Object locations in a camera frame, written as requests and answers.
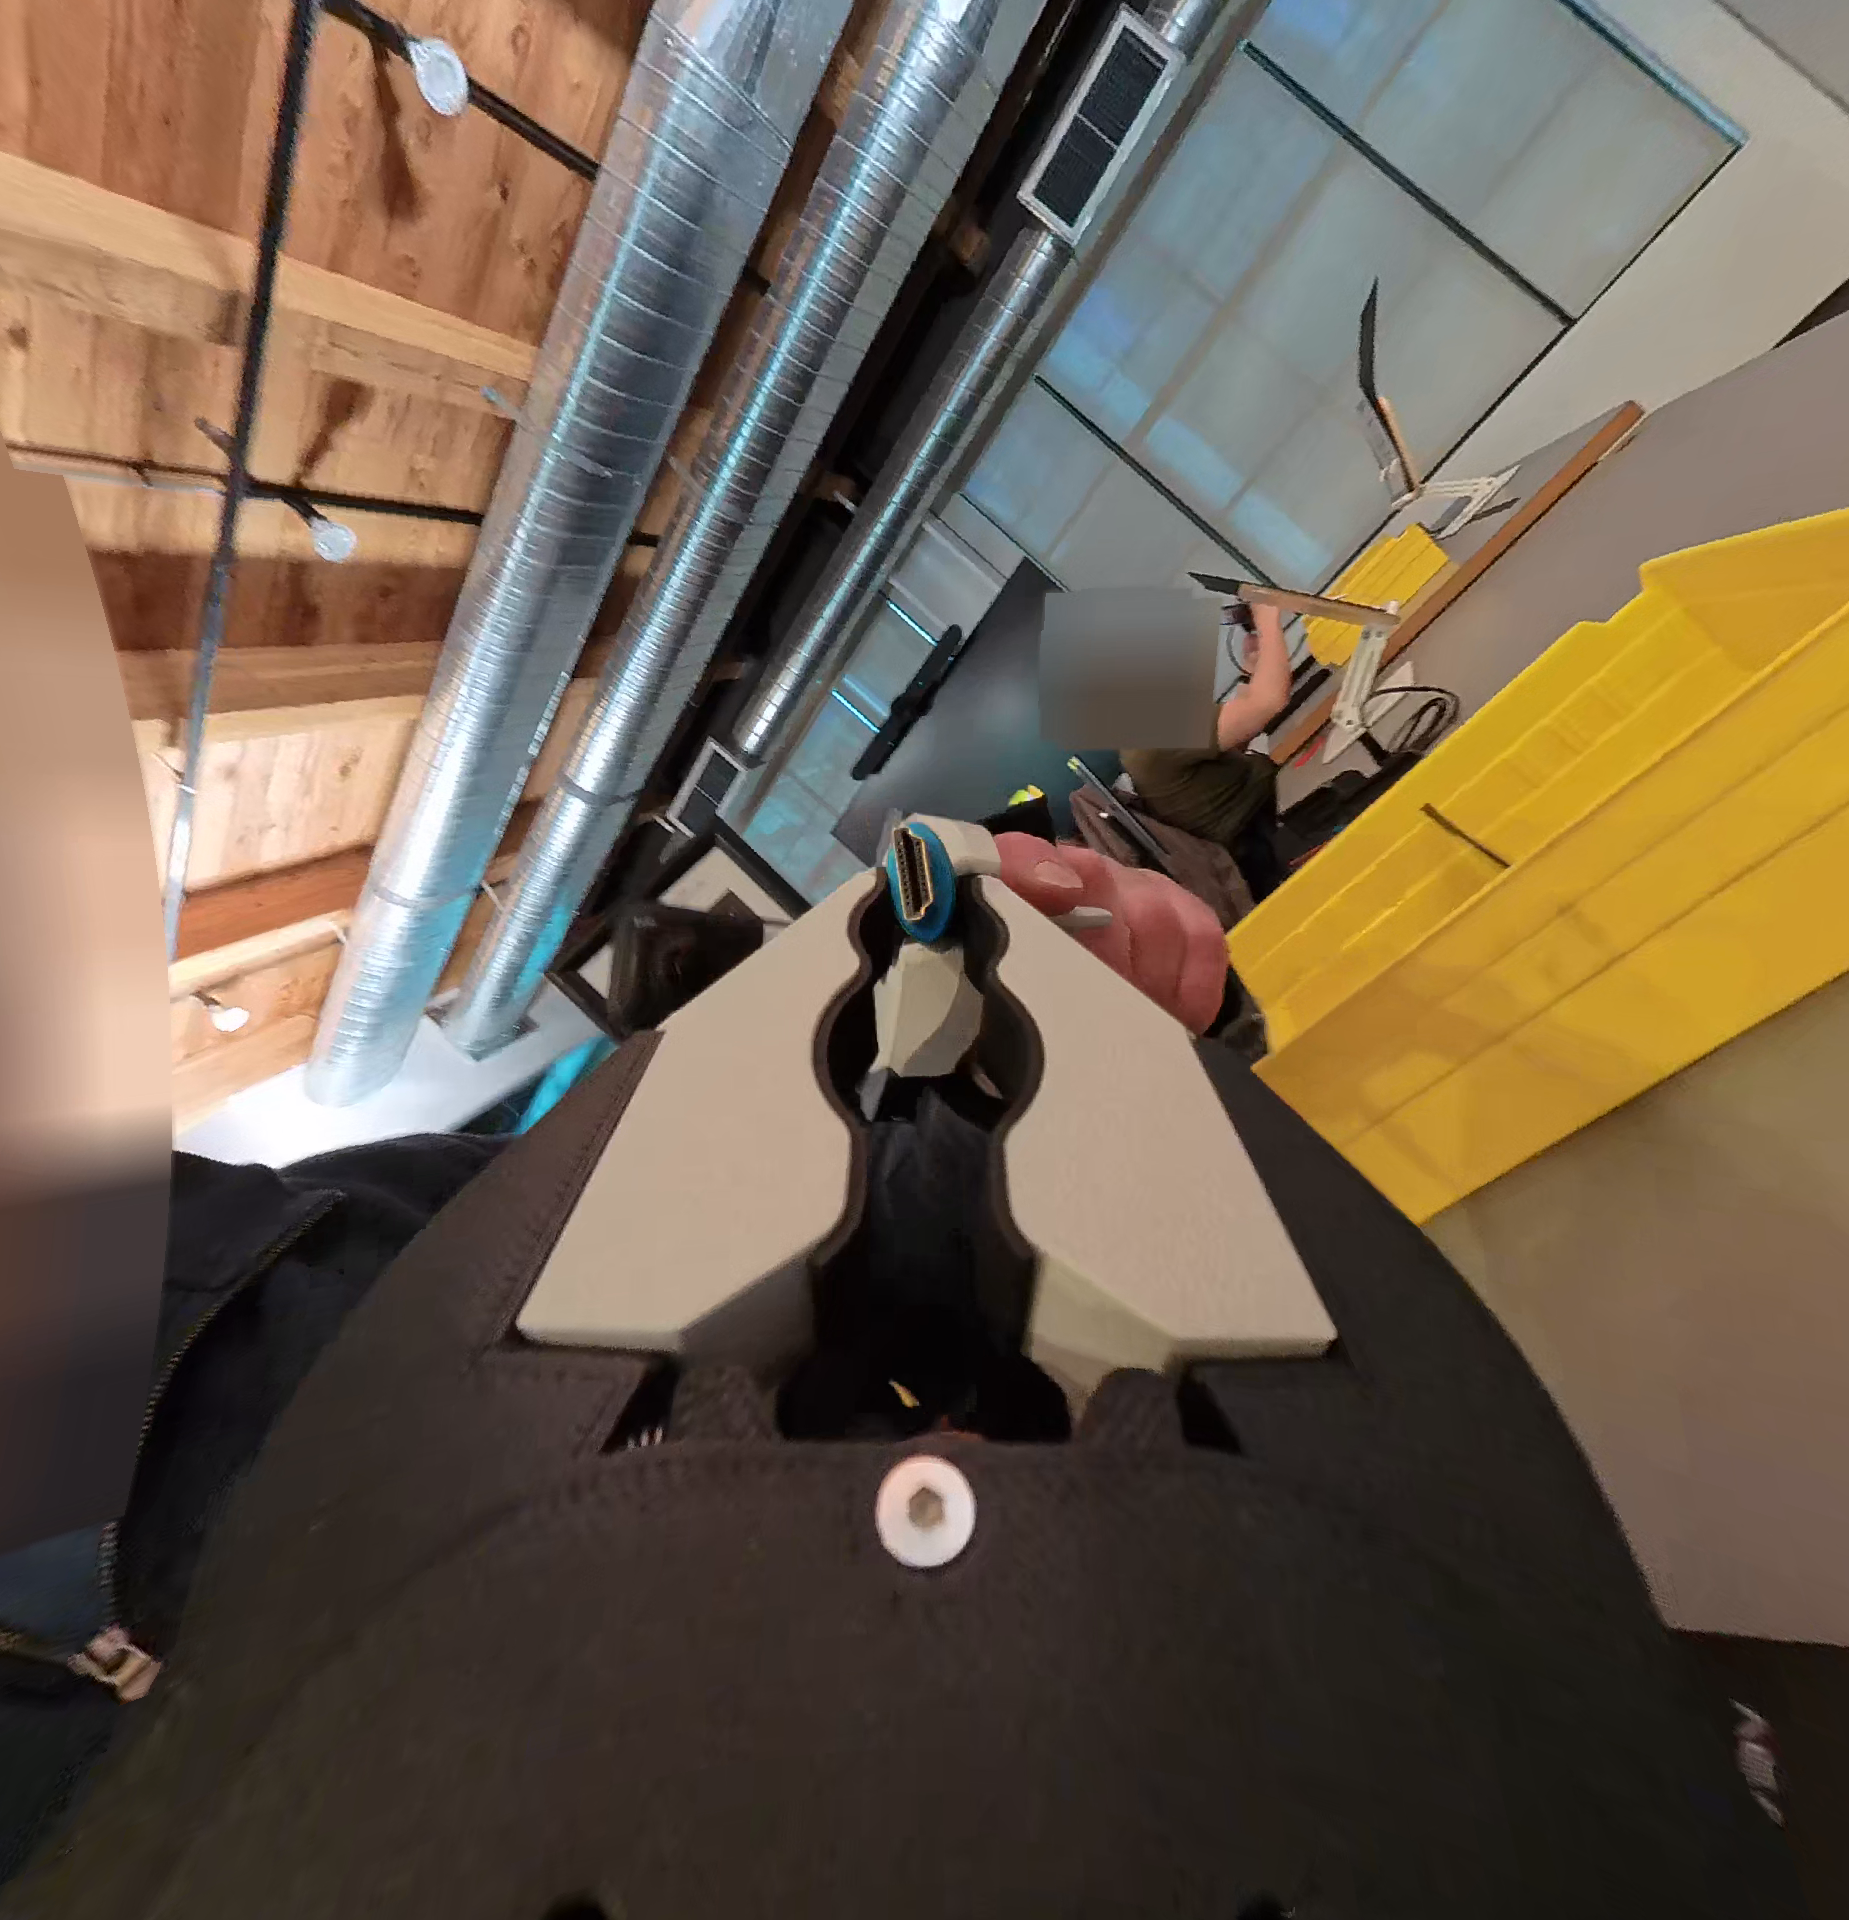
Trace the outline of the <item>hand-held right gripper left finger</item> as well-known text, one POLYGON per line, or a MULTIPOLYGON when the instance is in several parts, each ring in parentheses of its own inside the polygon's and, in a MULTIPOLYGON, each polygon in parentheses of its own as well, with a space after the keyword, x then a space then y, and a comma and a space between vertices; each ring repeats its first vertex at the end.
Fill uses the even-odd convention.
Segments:
POLYGON ((656 1031, 622 1116, 520 1309, 521 1339, 678 1361, 791 1361, 810 1256, 845 1219, 853 1129, 821 1024, 865 972, 870 871, 656 1031))

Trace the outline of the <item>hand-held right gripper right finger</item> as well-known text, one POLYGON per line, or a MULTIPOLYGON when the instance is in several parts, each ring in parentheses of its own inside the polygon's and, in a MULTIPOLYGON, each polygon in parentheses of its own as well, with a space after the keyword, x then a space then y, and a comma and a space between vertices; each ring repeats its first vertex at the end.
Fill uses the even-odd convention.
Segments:
POLYGON ((975 893, 1037 1044, 1004 1133, 1032 1361, 1083 1401, 1119 1369, 1321 1355, 1333 1319, 1191 1034, 1001 878, 975 893))

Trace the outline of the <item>yellow plastic bin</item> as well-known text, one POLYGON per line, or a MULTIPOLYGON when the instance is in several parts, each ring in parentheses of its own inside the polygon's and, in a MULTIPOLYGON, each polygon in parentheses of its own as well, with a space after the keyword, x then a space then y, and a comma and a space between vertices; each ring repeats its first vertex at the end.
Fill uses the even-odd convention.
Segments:
POLYGON ((1227 947, 1413 1221, 1849 972, 1849 505, 1644 564, 1227 947))
MULTIPOLYGON (((1406 607, 1422 589, 1439 579, 1451 566, 1445 545, 1423 531, 1419 524, 1408 524, 1395 535, 1371 541, 1369 547, 1348 564, 1321 597, 1355 603, 1374 609, 1389 609, 1391 600, 1397 609, 1406 607)), ((1354 653, 1366 627, 1365 613, 1302 618, 1302 643, 1310 655, 1324 667, 1343 667, 1354 653)))

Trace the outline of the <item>black monitor screen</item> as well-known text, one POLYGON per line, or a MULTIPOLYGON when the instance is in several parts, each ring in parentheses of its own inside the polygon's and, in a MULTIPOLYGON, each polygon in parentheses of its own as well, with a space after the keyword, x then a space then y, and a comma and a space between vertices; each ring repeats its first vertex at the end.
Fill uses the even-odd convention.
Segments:
POLYGON ((1016 568, 963 643, 928 714, 887 764, 853 787, 832 828, 841 847, 872 861, 892 813, 981 821, 1001 813, 1020 785, 1051 797, 1056 824, 1070 831, 1067 797, 1080 784, 1070 759, 1080 758, 1106 784, 1119 782, 1114 751, 1040 737, 1037 640, 1051 589, 1032 564, 1016 568))

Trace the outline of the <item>black webcam bar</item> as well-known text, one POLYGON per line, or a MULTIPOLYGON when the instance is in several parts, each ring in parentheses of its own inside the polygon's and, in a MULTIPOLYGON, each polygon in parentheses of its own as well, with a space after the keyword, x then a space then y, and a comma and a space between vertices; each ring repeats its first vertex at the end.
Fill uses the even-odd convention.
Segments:
POLYGON ((930 714, 941 684, 948 681, 965 645, 965 632, 958 624, 946 627, 939 640, 930 646, 928 657, 910 673, 910 683, 894 697, 887 720, 876 729, 870 743, 852 764, 852 778, 867 782, 876 776, 896 755, 913 729, 930 714))

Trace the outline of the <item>person's dark top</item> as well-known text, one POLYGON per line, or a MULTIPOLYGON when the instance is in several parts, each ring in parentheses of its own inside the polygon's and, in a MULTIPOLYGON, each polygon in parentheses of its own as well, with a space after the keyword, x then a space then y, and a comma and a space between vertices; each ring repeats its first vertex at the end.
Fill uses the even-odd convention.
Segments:
POLYGON ((283 1166, 171 1162, 164 1287, 118 1519, 0 1555, 0 1892, 65 1822, 176 1646, 192 1581, 283 1407, 389 1261, 509 1133, 388 1138, 283 1166))

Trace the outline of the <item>silver ventilation ducts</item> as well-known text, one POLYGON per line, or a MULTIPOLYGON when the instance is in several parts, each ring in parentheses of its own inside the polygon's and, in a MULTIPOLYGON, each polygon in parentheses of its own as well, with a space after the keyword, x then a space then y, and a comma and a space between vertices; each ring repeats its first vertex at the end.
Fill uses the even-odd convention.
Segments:
MULTIPOLYGON (((405 1068, 552 737, 629 535, 856 5, 651 5, 523 406, 303 1069, 346 1108, 405 1068)), ((846 393, 1047 5, 882 5, 656 554, 441 1016, 525 1021, 755 552, 846 393)))

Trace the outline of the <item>white panel stand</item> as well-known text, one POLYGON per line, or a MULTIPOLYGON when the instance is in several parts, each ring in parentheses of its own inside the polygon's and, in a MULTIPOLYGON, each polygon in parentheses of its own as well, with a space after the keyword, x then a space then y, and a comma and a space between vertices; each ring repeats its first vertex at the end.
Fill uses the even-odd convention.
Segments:
POLYGON ((1431 536, 1454 535, 1512 487, 1517 461, 1468 477, 1433 477, 1391 502, 1387 533, 1397 535, 1408 526, 1431 536))

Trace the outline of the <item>wood-rimmed black panel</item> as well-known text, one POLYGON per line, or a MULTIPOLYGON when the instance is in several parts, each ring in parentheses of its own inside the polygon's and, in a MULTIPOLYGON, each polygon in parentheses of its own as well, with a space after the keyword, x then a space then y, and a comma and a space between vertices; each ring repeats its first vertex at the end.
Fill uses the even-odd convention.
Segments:
POLYGON ((1400 414, 1378 387, 1378 297, 1379 280, 1371 276, 1358 319, 1358 417, 1378 465, 1378 480, 1387 488, 1389 502, 1402 505, 1415 502, 1422 492, 1422 470, 1402 429, 1400 414))

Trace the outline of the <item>wood-edged grey table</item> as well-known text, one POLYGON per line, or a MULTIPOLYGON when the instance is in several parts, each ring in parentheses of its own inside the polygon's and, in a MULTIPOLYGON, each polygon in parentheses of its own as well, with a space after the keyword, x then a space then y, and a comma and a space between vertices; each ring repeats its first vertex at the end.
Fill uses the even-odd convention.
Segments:
MULTIPOLYGON (((1408 616, 1397 634, 1408 646, 1387 657, 1379 681, 1391 684, 1410 667, 1413 684, 1435 684, 1461 701, 1458 726, 1479 707, 1510 684, 1535 657, 1549 639, 1581 613, 1542 613, 1535 605, 1539 527, 1576 488, 1621 446, 1644 422, 1649 410, 1621 400, 1592 420, 1564 429, 1559 438, 1524 453, 1499 491, 1483 502, 1454 533, 1438 535, 1445 551, 1443 574, 1406 603, 1408 616)), ((1329 715, 1343 681, 1341 667, 1329 667, 1315 686, 1305 681, 1307 697, 1271 732, 1271 755, 1279 759, 1277 798, 1283 807, 1298 804, 1314 787, 1344 773, 1371 775, 1376 762, 1359 742, 1348 742, 1337 758, 1327 758, 1329 715)))

